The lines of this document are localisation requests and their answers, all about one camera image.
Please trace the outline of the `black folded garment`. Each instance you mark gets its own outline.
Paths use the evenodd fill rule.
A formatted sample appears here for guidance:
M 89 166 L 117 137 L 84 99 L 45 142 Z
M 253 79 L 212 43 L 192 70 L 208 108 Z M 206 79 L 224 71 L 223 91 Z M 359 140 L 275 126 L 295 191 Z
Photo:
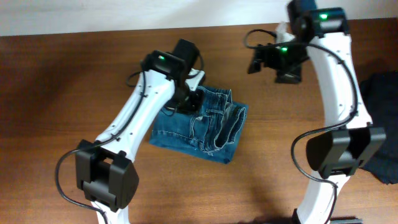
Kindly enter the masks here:
M 363 167 L 383 184 L 397 183 L 397 72 L 375 73 L 360 83 L 360 91 L 375 127 L 386 140 Z

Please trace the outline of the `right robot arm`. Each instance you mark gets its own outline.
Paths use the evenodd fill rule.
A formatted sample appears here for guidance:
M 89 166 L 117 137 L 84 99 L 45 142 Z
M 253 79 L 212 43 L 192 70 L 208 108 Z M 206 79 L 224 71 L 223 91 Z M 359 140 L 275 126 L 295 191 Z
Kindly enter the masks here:
M 339 192 L 381 147 L 386 133 L 373 125 L 361 97 L 344 10 L 320 9 L 315 1 L 293 0 L 287 12 L 289 22 L 272 32 L 274 43 L 252 48 L 248 72 L 268 67 L 276 71 L 277 83 L 298 84 L 302 64 L 313 63 L 325 125 L 303 134 L 311 172 L 305 196 L 290 221 L 331 223 Z

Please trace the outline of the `blue denim jeans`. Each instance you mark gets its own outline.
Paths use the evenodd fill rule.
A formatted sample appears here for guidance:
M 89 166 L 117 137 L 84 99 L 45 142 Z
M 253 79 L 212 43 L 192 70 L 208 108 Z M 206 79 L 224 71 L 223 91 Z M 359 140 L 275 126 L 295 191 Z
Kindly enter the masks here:
M 199 86 L 200 109 L 190 115 L 162 112 L 149 143 L 201 159 L 228 164 L 233 160 L 248 115 L 248 105 L 233 101 L 231 90 Z

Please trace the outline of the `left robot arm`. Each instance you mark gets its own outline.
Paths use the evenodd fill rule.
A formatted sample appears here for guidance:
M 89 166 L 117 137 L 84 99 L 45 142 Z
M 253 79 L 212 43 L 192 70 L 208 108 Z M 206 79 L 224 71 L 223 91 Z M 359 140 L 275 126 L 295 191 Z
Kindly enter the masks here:
M 153 120 L 163 109 L 193 114 L 203 101 L 199 49 L 180 39 L 172 52 L 155 50 L 141 62 L 133 93 L 113 122 L 94 142 L 82 140 L 75 154 L 76 183 L 96 211 L 99 223 L 128 223 L 128 205 L 139 177 L 137 150 Z

